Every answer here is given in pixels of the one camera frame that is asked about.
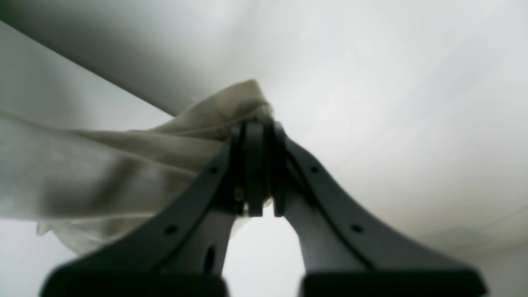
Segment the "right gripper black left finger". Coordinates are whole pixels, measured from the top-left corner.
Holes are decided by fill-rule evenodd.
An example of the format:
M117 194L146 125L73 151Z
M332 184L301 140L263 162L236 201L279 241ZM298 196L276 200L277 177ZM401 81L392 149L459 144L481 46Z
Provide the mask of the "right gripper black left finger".
M246 122L165 210L108 247L56 269L42 297L228 297L222 269L237 217L269 194L267 124Z

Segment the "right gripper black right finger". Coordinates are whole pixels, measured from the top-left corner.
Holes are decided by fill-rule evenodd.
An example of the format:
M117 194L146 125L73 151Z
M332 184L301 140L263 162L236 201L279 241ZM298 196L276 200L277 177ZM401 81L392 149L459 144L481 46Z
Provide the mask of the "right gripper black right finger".
M272 124L276 212L296 231L302 297L483 297L477 269L394 230Z

